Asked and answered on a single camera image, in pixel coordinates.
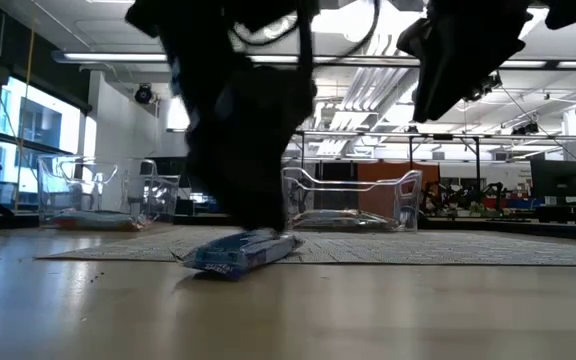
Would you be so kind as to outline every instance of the cable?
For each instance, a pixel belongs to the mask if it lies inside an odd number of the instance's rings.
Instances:
[[[17,145],[17,147],[21,147],[21,142],[19,140],[19,138],[17,137],[17,134],[15,133],[14,127],[12,126],[12,121],[10,120],[10,115],[8,114],[8,109],[6,109],[5,106],[3,106],[3,102],[1,101],[1,91],[0,91],[0,108],[4,111],[4,115],[6,117],[6,120],[8,122],[8,126],[10,127],[10,132],[12,133],[12,137],[15,139],[15,145]],[[24,160],[26,160],[27,164],[30,164],[30,158],[28,158],[27,154],[19,154],[20,158],[22,158],[22,156],[25,155]],[[32,176],[35,178],[35,180],[39,181],[37,174],[33,171],[33,169],[30,169],[30,173],[32,174]]]
[[[290,28],[286,31],[284,31],[283,33],[281,33],[279,36],[277,36],[276,38],[273,39],[266,39],[266,40],[262,40],[262,41],[252,41],[250,39],[246,39],[243,35],[241,35],[237,29],[232,29],[232,33],[235,34],[235,36],[237,37],[237,39],[239,39],[239,41],[241,41],[242,43],[248,45],[248,46],[253,46],[253,47],[261,47],[261,46],[266,46],[266,45],[270,45],[270,44],[274,44],[279,40],[283,40],[284,38],[286,38],[286,36],[292,34],[293,32],[295,32],[295,30],[297,30],[299,28],[299,22],[295,21],[294,24],[292,24],[290,26]]]
[[[33,11],[33,19],[37,18],[37,14]],[[28,66],[26,69],[26,94],[24,95],[23,105],[21,107],[21,141],[19,143],[19,167],[17,168],[17,185],[21,182],[21,167],[23,166],[24,160],[26,160],[26,165],[30,168],[30,161],[28,161],[28,157],[24,158],[23,151],[24,151],[24,125],[26,123],[26,108],[28,105],[28,91],[30,90],[30,76],[32,75],[32,60],[35,50],[35,24],[36,21],[32,22],[32,26],[30,27],[30,48],[28,49]],[[19,209],[19,193],[21,191],[15,192],[15,212]]]
[[[347,56],[350,56],[350,55],[356,53],[362,47],[364,47],[368,43],[368,41],[370,41],[370,39],[372,39],[373,35],[375,34],[375,31],[377,30],[377,25],[379,23],[379,14],[381,12],[381,0],[373,0],[373,9],[374,10],[373,10],[372,24],[370,25],[370,29],[368,30],[368,33],[366,33],[366,35],[361,39],[361,41],[359,41],[357,44],[352,46],[346,52],[335,55],[334,60],[331,60],[327,63],[320,63],[320,64],[316,65],[315,66],[316,68],[321,67],[321,66],[326,66],[329,64],[334,64],[337,60],[343,59]],[[270,44],[273,44],[279,40],[282,40],[286,36],[290,35],[294,31],[296,31],[298,28],[299,28],[299,15],[297,16],[297,20],[295,21],[295,23],[288,30],[284,31],[281,35],[279,35],[278,37],[276,37],[274,39],[268,39],[268,40],[255,42],[255,41],[252,41],[250,39],[246,39],[243,35],[241,35],[239,32],[237,32],[237,30],[235,30],[234,28],[232,29],[232,32],[244,44],[249,45],[249,46],[260,47],[260,46],[270,45]]]
[[[519,105],[519,103],[517,102],[517,100],[515,100],[515,98],[512,97],[512,95],[510,95],[510,93],[508,92],[508,90],[506,90],[505,87],[501,86],[501,89],[508,95],[508,97],[510,98],[510,100],[512,100],[512,102],[517,105],[517,107],[519,108],[519,110],[521,110],[522,113],[524,113],[524,116],[528,116],[528,113],[526,112],[526,110],[524,110],[524,108]],[[550,134],[548,134],[548,132],[546,130],[544,130],[543,127],[541,127],[541,125],[539,125],[539,123],[536,123],[537,127],[539,128],[539,130],[541,130],[542,132],[544,132],[546,135],[550,136]],[[570,155],[573,159],[576,160],[576,156],[575,154],[573,154],[572,152],[570,152],[570,150],[566,149],[562,143],[560,143],[559,141],[557,141],[557,139],[555,139],[554,137],[552,138],[552,141],[557,144],[557,146],[561,147],[561,149],[563,151],[565,151],[568,155]]]
[[[517,102],[517,100],[515,100],[515,98],[512,97],[512,95],[510,95],[510,93],[508,92],[508,90],[506,90],[505,87],[501,86],[501,89],[506,93],[506,95],[508,95],[508,97],[510,98],[510,100],[512,100],[512,102],[517,105],[517,107],[519,108],[519,110],[521,110],[521,112],[523,113],[524,116],[529,117],[528,116],[528,112],[526,112],[526,110],[524,110],[523,107],[521,107],[521,105],[519,105],[519,103]],[[550,136],[550,134],[544,130],[543,127],[541,127],[541,125],[539,125],[538,123],[537,127],[539,128],[539,130],[541,130],[543,133],[545,133],[546,135]],[[554,137],[552,138],[552,141],[557,144],[557,146],[561,147],[563,151],[565,151],[568,155],[570,155],[573,159],[576,160],[576,156],[575,154],[571,153],[570,150],[566,149],[559,141],[557,141],[557,139],[555,139]]]
[[[350,55],[356,53],[362,47],[364,47],[368,43],[368,41],[370,41],[370,39],[372,39],[373,35],[375,34],[375,31],[377,30],[377,24],[379,23],[379,13],[381,12],[381,0],[372,0],[372,1],[373,1],[373,9],[374,9],[373,10],[373,17],[372,17],[372,25],[370,25],[370,30],[368,30],[368,33],[364,36],[364,38],[361,39],[360,42],[355,44],[355,46],[351,47],[345,53],[336,55],[335,60],[332,60],[328,63],[318,64],[316,67],[326,66],[328,64],[334,64],[335,61],[343,59],[347,56],[350,56]]]

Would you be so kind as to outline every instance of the computer monitor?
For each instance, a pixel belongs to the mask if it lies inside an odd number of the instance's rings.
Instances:
[[[533,197],[576,196],[576,161],[532,160]]]

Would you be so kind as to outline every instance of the metal frame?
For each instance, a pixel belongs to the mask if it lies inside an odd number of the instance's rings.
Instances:
[[[304,168],[306,160],[308,161],[350,161],[350,162],[383,162],[389,159],[375,159],[375,158],[347,158],[347,157],[333,157],[333,158],[326,158],[326,157],[306,157],[305,156],[305,144],[306,144],[306,136],[343,136],[343,137],[356,137],[356,136],[386,136],[386,137],[401,137],[401,138],[408,138],[408,162],[410,165],[410,170],[414,168],[414,152],[421,146],[422,143],[426,142],[428,139],[434,139],[439,141],[451,141],[455,139],[461,140],[461,142],[473,153],[475,154],[475,166],[476,166],[476,180],[477,180],[477,191],[481,192],[481,163],[511,163],[511,164],[523,164],[528,163],[528,161],[517,161],[517,160],[506,160],[506,161],[482,161],[481,160],[481,151],[480,151],[480,144],[481,139],[499,139],[499,140],[562,140],[562,141],[576,141],[576,136],[572,135],[489,135],[489,134],[410,134],[410,133],[373,133],[373,132],[331,132],[331,131],[297,131],[297,136],[301,136],[301,157],[288,157],[283,158],[283,160],[300,160],[301,168]],[[414,147],[414,139],[423,139],[422,142],[418,143],[416,147]],[[471,144],[466,142],[467,139],[472,139],[475,142],[474,148]],[[470,163],[472,160],[455,160],[455,161],[446,161],[446,160],[426,160],[426,159],[419,159],[418,162],[453,162],[453,163]]]
[[[297,55],[247,54],[257,65],[296,65]],[[60,64],[167,64],[162,53],[93,53],[53,51],[52,58]],[[315,55],[317,66],[418,68],[419,60],[412,56],[346,56]],[[501,70],[576,71],[576,59],[510,59]]]

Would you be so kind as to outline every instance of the black cable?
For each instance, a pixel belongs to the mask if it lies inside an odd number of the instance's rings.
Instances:
[[[510,93],[508,92],[508,90],[506,90],[505,87],[501,86],[501,89],[506,93],[506,95],[508,95],[508,97],[510,98],[510,100],[512,100],[512,102],[517,105],[517,107],[519,108],[519,110],[521,110],[522,113],[524,113],[524,116],[529,118],[528,112],[526,112],[526,110],[524,110],[523,107],[521,107],[521,105],[519,105],[519,103],[517,102],[517,100],[515,100],[515,98],[512,97],[512,95],[510,95]],[[541,125],[539,125],[537,122],[535,122],[535,124],[537,125],[537,127],[539,128],[539,130],[541,130],[542,132],[544,132],[546,135],[550,136],[550,134],[548,134],[548,132],[546,130],[544,130],[543,127],[541,127]],[[570,150],[566,149],[559,141],[557,141],[557,139],[555,139],[554,137],[552,138],[552,141],[557,144],[557,146],[561,147],[561,149],[563,151],[565,151],[566,153],[568,153],[568,155],[570,155],[573,159],[576,160],[576,156],[575,154],[571,153]]]
[[[297,0],[297,21],[295,22],[299,28],[299,61],[297,67],[299,71],[308,76],[308,79],[311,78],[314,70],[309,1],[312,0]]]
[[[335,61],[343,59],[347,56],[350,56],[350,55],[356,53],[362,47],[364,47],[368,43],[368,41],[370,41],[370,39],[372,39],[373,35],[375,34],[375,31],[377,30],[377,24],[379,23],[379,13],[381,12],[381,0],[373,0],[373,9],[374,10],[373,10],[373,16],[372,16],[372,25],[370,25],[370,29],[368,30],[368,33],[366,33],[364,38],[361,39],[360,42],[355,44],[355,46],[351,47],[345,53],[336,55],[335,60],[332,60],[332,61],[325,63],[325,64],[319,64],[319,65],[317,65],[317,67],[326,66],[328,64],[334,64]]]
[[[368,41],[370,41],[370,39],[372,39],[373,35],[375,34],[375,31],[377,30],[377,25],[379,23],[379,14],[381,12],[381,0],[373,0],[373,19],[372,19],[372,25],[370,26],[370,29],[368,30],[368,33],[366,33],[366,35],[363,37],[363,39],[361,39],[361,41],[359,41],[357,44],[355,44],[353,47],[351,47],[350,49],[348,49],[346,52],[342,53],[342,54],[338,54],[334,56],[334,60],[324,63],[324,64],[319,64],[316,67],[320,67],[320,66],[326,66],[328,64],[334,64],[335,61],[343,59],[347,56],[350,56],[354,53],[356,53],[357,51],[359,51],[361,48],[363,48]],[[281,33],[281,35],[279,35],[278,37],[274,38],[274,39],[267,39],[267,40],[262,40],[262,41],[252,41],[250,39],[246,39],[243,35],[241,35],[239,32],[237,32],[237,30],[232,29],[232,32],[235,34],[235,36],[239,39],[239,41],[241,41],[242,43],[244,43],[245,45],[248,46],[253,46],[253,47],[262,47],[262,46],[266,46],[266,45],[270,45],[270,44],[274,44],[277,41],[280,41],[284,38],[286,38],[286,36],[292,34],[293,32],[295,32],[297,29],[299,29],[299,17],[301,15],[297,15],[297,20],[295,21],[295,23],[286,31],[284,31],[283,33]]]

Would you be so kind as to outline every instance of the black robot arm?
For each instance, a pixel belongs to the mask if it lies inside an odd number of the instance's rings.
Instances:
[[[430,0],[427,18],[397,43],[421,62],[413,120],[438,120],[521,51],[519,35],[532,19],[529,6],[549,8],[549,29],[576,23],[576,0]]]
[[[282,231],[281,156],[312,114],[310,21],[313,2],[137,0],[126,20],[159,37],[171,88],[190,117],[188,171],[245,229]],[[296,69],[254,67],[234,51],[235,23],[251,32],[297,11],[301,56]]]

